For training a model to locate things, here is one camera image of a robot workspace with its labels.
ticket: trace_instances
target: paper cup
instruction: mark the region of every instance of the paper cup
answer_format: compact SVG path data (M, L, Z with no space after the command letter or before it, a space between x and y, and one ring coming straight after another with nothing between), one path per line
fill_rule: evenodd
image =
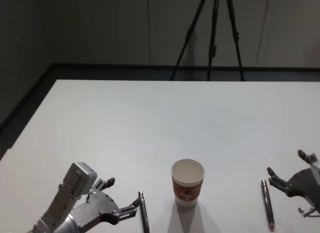
M173 164L171 174L176 202L184 207L197 204L205 176L204 167L193 159L181 159Z

